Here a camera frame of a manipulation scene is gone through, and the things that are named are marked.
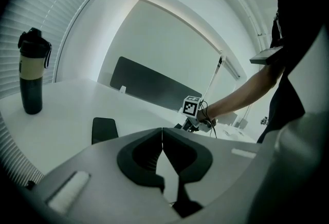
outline white cube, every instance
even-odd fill
[[[182,114],[186,115],[187,117],[196,118],[197,111],[199,110],[200,102],[201,102],[200,97],[187,96],[184,99]]]

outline window blind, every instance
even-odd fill
[[[89,0],[10,0],[0,18],[0,98],[20,92],[17,47],[23,31],[40,29],[51,42],[49,68],[43,83],[52,83],[63,42],[81,9]],[[17,184],[39,182],[42,174],[26,159],[14,143],[0,117],[0,157],[8,175]]]

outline black strap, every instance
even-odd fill
[[[44,68],[45,69],[48,69],[49,60],[50,60],[50,54],[51,54],[51,44],[49,43],[49,50],[47,51],[45,62],[44,62]]]

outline water bottle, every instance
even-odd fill
[[[34,115],[42,110],[42,79],[49,65],[51,44],[42,38],[40,30],[31,28],[22,33],[18,47],[23,107],[26,113]]]

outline small white clip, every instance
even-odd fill
[[[126,90],[126,87],[125,87],[125,86],[121,86],[121,88],[120,88],[120,92],[121,92],[122,94],[125,94],[125,90]]]

